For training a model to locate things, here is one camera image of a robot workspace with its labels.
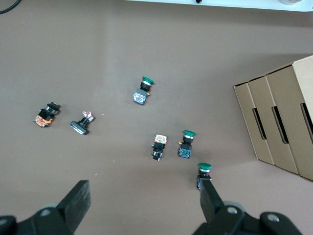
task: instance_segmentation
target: small object on table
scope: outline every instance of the small object on table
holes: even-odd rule
[[[197,189],[201,191],[202,180],[212,180],[210,176],[210,170],[212,166],[208,163],[199,163],[199,175],[197,176]]]
[[[154,81],[148,77],[142,77],[143,81],[133,95],[133,100],[138,104],[143,105],[146,102],[147,97],[150,95],[149,90],[154,84]]]
[[[51,102],[47,107],[39,110],[39,114],[35,117],[34,123],[40,127],[48,127],[54,116],[59,112],[60,105]]]
[[[72,121],[70,126],[79,134],[86,135],[89,133],[89,130],[87,130],[87,124],[94,119],[94,116],[89,111],[83,111],[83,116],[84,117],[80,121]]]
[[[179,150],[178,150],[178,155],[182,158],[190,158],[191,156],[191,143],[194,140],[194,136],[196,135],[195,132],[192,131],[184,131],[184,137],[183,140],[184,142],[178,142],[179,144]]]
[[[160,161],[163,157],[163,149],[165,148],[167,142],[167,136],[156,134],[155,143],[151,145],[153,148],[152,156],[154,160]]]

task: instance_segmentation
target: green button cap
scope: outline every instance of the green button cap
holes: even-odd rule
[[[148,77],[142,77],[142,79],[145,81],[145,82],[148,82],[150,83],[151,85],[154,84],[154,80],[148,78]]]
[[[212,168],[212,166],[208,163],[199,163],[198,166],[202,169],[202,170],[209,170]]]
[[[196,133],[195,133],[195,132],[193,132],[193,131],[187,131],[187,130],[184,130],[184,133],[185,133],[186,135],[188,135],[188,136],[191,136],[191,137],[193,137],[193,136],[195,136],[195,135],[196,135]]]

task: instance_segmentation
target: bolt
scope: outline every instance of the bolt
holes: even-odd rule
[[[0,220],[0,226],[3,225],[3,224],[5,224],[6,222],[8,222],[7,219],[2,219],[2,220]]]
[[[47,215],[49,215],[49,214],[50,214],[50,210],[45,209],[45,210],[43,210],[43,211],[40,213],[40,216],[44,217],[44,216],[47,216]]]
[[[238,211],[237,211],[236,208],[234,208],[234,207],[228,207],[228,208],[227,208],[227,211],[228,211],[228,213],[230,213],[230,214],[237,214],[237,213],[238,213]]]
[[[279,218],[274,215],[274,214],[268,214],[268,220],[272,221],[272,222],[279,222]]]

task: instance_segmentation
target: black cable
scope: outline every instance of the black cable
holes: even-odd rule
[[[4,13],[10,11],[10,10],[12,10],[12,9],[13,9],[14,7],[16,7],[21,1],[22,1],[22,0],[17,0],[12,6],[6,8],[6,9],[3,10],[3,11],[0,11],[0,15],[1,15],[1,14],[4,14]]]

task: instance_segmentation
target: white shelf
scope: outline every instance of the white shelf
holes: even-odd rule
[[[292,5],[286,5],[282,3],[280,0],[202,0],[201,3],[196,3],[196,0],[131,0],[131,1],[178,3],[199,6],[257,8],[282,11],[313,11],[313,0],[302,0]]]

